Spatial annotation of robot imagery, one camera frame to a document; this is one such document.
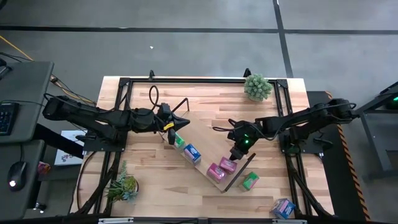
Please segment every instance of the snack package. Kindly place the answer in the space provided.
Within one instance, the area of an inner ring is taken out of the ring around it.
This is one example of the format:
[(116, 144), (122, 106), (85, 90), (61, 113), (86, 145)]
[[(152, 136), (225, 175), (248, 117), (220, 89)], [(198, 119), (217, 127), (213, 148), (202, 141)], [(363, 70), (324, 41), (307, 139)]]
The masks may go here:
[(275, 201), (271, 213), (281, 219), (288, 219), (290, 214), (294, 211), (296, 206), (287, 198), (278, 199)]
[(175, 142), (174, 142), (174, 146), (175, 146), (175, 148), (176, 148), (176, 150), (177, 150), (178, 152), (183, 152), (185, 146), (187, 146), (187, 145), (185, 144), (184, 139), (182, 139), (181, 136), (179, 136), (177, 133), (175, 133)]
[(184, 153), (185, 155), (191, 160), (191, 162), (194, 165), (197, 165), (200, 162), (201, 155), (200, 153), (195, 149), (195, 147), (192, 146), (192, 144), (187, 145), (184, 148)]
[(225, 170), (227, 174), (233, 174), (236, 170), (237, 165), (238, 164), (236, 162), (231, 161), (225, 157), (221, 158), (220, 167), (223, 168), (223, 170)]
[(243, 188), (243, 190), (250, 190), (253, 188), (254, 184), (257, 182), (257, 180), (259, 180), (260, 177), (255, 174), (254, 172), (251, 172), (250, 174), (248, 174), (245, 178), (244, 181), (241, 185), (241, 187)]
[(207, 170), (207, 175), (211, 177), (215, 182), (220, 183), (225, 179), (226, 172), (217, 164), (212, 163)]

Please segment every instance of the yellow cable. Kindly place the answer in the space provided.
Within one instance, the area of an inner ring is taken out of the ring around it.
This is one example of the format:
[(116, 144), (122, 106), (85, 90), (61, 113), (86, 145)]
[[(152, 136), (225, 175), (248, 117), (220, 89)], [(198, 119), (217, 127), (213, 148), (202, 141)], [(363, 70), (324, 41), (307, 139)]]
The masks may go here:
[[(21, 49), (19, 49), (17, 46), (15, 46), (14, 44), (12, 44), (11, 42), (9, 42), (7, 39), (5, 39), (3, 36), (0, 35), (0, 39), (2, 39), (3, 41), (5, 41), (5, 43), (9, 44), (11, 47), (13, 47), (14, 49), (16, 49), (17, 51), (19, 51), (21, 54), (25, 55), (25, 57), (27, 57), (29, 60), (34, 61), (31, 57), (29, 57), (27, 54), (25, 54), (25, 52), (23, 52)], [(78, 97), (77, 95), (74, 95), (72, 92), (65, 90), (63, 86), (61, 86), (61, 84), (59, 84), (58, 82), (54, 82), (55, 85), (57, 85), (58, 87), (61, 88), (61, 90), (69, 95), (70, 97), (74, 98), (74, 99), (78, 99), (78, 100), (83, 100), (85, 102), (88, 103), (94, 103), (91, 100), (87, 100), (87, 99), (83, 99), (81, 97)]]
[(3, 36), (0, 35), (0, 38), (5, 41), (5, 43), (9, 44), (11, 47), (14, 47), (17, 51), (19, 51), (21, 54), (25, 55), (29, 60), (33, 60), (31, 57), (29, 57), (27, 54), (25, 54), (23, 51), (21, 51), (17, 46), (14, 44), (10, 43), (7, 39), (5, 39)]

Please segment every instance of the wooden tabletop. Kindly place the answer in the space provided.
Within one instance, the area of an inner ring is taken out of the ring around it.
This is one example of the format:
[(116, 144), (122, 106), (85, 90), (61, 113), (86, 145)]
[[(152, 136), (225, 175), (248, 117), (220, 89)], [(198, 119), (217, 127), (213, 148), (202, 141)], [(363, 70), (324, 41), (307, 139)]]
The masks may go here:
[[(98, 106), (111, 109), (114, 106), (120, 77), (104, 77), (98, 98)], [(304, 80), (287, 79), (293, 111), (308, 107)], [(272, 92), (261, 103), (249, 100), (243, 93), (242, 84), (219, 83), (135, 83), (132, 89), (131, 108), (151, 108), (148, 92), (157, 85), (159, 102), (172, 108), (187, 97), (191, 112), (230, 146), (227, 133), (213, 131), (211, 126), (230, 127), (228, 118), (254, 121), (254, 118), (277, 116), (275, 94)], [(284, 95), (281, 92), (284, 114), (287, 114)], [(178, 152), (164, 144), (159, 134), (130, 132), (121, 161), (127, 161), (127, 174), (134, 175), (140, 190), (134, 203), (116, 202), (113, 217), (213, 217), (213, 218), (269, 218), (274, 201), (290, 198), (285, 157), (280, 153), (279, 140), (258, 140), (250, 149), (254, 160), (243, 175), (255, 172), (260, 179), (254, 188), (243, 192), (238, 188), (240, 177), (226, 193), (221, 193), (191, 163)], [(104, 153), (97, 153), (89, 161), (80, 185), (81, 204), (97, 187)], [(303, 166), (308, 188), (326, 211), (333, 213), (331, 198), (323, 164), (314, 155), (303, 154)], [(298, 190), (300, 208), (304, 212), (301, 190)], [(101, 212), (106, 198), (103, 199)], [(76, 198), (71, 212), (76, 211)]]

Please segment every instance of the green can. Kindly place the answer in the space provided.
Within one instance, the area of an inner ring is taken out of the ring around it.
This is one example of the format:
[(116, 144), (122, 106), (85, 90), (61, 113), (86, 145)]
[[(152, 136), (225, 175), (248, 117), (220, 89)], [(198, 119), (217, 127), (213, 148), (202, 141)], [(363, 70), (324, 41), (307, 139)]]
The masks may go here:
[(245, 178), (244, 181), (242, 183), (242, 188), (243, 190), (251, 190), (254, 187), (254, 184), (257, 182), (257, 180), (259, 180), (260, 177), (254, 173), (254, 172), (250, 172), (250, 174), (248, 174)]

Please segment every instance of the potted plant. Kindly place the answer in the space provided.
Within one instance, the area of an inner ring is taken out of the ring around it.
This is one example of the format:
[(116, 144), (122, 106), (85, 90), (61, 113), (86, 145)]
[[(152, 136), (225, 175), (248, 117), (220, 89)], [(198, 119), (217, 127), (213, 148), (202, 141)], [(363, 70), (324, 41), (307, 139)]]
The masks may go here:
[(267, 99), (272, 90), (272, 85), (268, 79), (263, 78), (261, 74), (253, 74), (246, 78), (244, 83), (244, 92), (253, 101), (262, 101)]
[(117, 180), (111, 182), (107, 188), (108, 198), (112, 202), (125, 200), (132, 202), (137, 197), (139, 186), (138, 181), (133, 176), (127, 176), (127, 162), (123, 161), (121, 173)]

